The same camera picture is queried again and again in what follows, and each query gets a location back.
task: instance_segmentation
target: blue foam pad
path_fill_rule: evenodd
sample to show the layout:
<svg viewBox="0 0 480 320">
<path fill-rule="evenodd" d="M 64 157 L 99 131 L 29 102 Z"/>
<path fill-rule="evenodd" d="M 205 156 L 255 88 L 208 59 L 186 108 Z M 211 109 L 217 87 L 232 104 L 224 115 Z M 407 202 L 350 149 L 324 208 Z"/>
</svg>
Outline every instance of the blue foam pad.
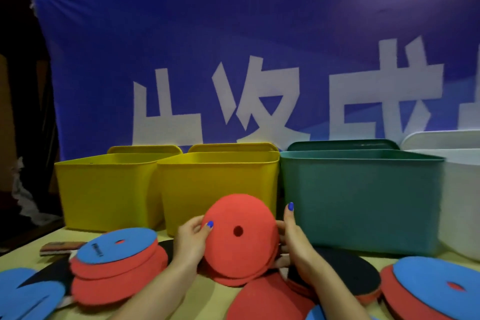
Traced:
<svg viewBox="0 0 480 320">
<path fill-rule="evenodd" d="M 108 232 L 83 245 L 77 252 L 77 259 L 87 264 L 121 261 L 147 249 L 156 239 L 157 233 L 147 228 Z"/>
<path fill-rule="evenodd" d="M 0 304 L 1 320 L 43 320 L 62 301 L 65 288 L 60 282 L 45 281 L 13 290 Z"/>
<path fill-rule="evenodd" d="M 455 320 L 478 320 L 480 272 L 441 259 L 409 256 L 393 265 L 397 281 L 418 300 Z M 465 289 L 451 288 L 448 282 Z"/>
<path fill-rule="evenodd" d="M 370 316 L 372 320 L 378 320 L 377 318 Z M 327 320 L 324 311 L 320 305 L 316 305 L 310 310 L 305 320 Z"/>
<path fill-rule="evenodd" d="M 0 272 L 0 301 L 36 272 L 31 268 L 14 268 Z"/>
</svg>

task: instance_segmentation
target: table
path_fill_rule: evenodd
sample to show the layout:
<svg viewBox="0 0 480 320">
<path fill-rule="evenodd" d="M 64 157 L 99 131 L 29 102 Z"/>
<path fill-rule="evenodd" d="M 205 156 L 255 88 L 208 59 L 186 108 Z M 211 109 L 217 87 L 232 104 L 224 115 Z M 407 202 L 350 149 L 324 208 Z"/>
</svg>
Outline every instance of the table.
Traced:
<svg viewBox="0 0 480 320">
<path fill-rule="evenodd" d="M 35 270 L 41 270 L 51 262 L 57 260 L 55 256 L 39 256 L 39 250 L 44 244 L 62 241 L 87 242 L 99 235 L 100 233 L 98 232 L 82 232 L 65 228 L 59 229 L 0 257 L 0 271 L 16 267 L 29 267 Z M 170 239 L 170 237 L 167 236 L 165 230 L 159 231 L 158 240 L 166 239 Z M 363 258 L 378 270 L 397 261 L 396 258 L 380 256 L 363 256 Z M 443 252 L 439 258 L 480 271 L 479 262 L 471 261 L 452 252 Z M 198 275 L 192 287 L 190 287 L 185 295 L 183 302 L 171 315 L 169 320 L 223 320 L 231 302 L 240 290 L 241 288 L 222 286 L 209 278 Z M 71 305 L 55 311 L 49 319 L 102 320 L 108 318 L 117 308 L 118 305 L 96 309 Z M 388 313 L 383 303 L 380 305 L 376 302 L 370 304 L 367 307 L 367 311 L 379 320 L 393 320 L 393 317 Z"/>
</svg>

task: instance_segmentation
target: white plastic container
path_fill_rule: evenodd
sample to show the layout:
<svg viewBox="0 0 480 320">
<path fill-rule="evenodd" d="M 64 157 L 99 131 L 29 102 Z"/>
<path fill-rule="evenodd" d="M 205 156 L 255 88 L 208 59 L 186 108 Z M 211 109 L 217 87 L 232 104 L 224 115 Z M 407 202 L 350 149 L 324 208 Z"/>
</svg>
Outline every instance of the white plastic container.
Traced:
<svg viewBox="0 0 480 320">
<path fill-rule="evenodd" d="M 445 157 L 439 239 L 480 260 L 480 149 L 413 149 Z"/>
<path fill-rule="evenodd" d="M 408 135 L 400 144 L 403 151 L 480 148 L 480 130 L 439 130 Z"/>
</svg>

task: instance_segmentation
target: banner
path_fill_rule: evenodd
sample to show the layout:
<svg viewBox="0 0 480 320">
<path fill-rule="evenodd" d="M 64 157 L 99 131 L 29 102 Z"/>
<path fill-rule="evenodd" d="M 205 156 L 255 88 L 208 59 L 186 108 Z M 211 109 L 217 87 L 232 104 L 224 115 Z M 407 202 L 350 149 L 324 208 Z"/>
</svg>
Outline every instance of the banner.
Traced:
<svg viewBox="0 0 480 320">
<path fill-rule="evenodd" d="M 479 1 L 34 0 L 61 159 L 480 128 Z"/>
</svg>

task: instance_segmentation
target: person's left hand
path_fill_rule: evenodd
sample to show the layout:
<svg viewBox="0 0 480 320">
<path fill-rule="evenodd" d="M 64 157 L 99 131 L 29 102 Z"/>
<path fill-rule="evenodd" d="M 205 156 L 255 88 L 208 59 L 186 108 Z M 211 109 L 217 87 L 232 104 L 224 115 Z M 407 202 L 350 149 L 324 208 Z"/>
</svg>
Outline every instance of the person's left hand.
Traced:
<svg viewBox="0 0 480 320">
<path fill-rule="evenodd" d="M 205 240 L 212 230 L 213 221 L 201 228 L 203 215 L 196 216 L 180 226 L 173 242 L 173 263 L 195 268 L 205 253 Z"/>
</svg>

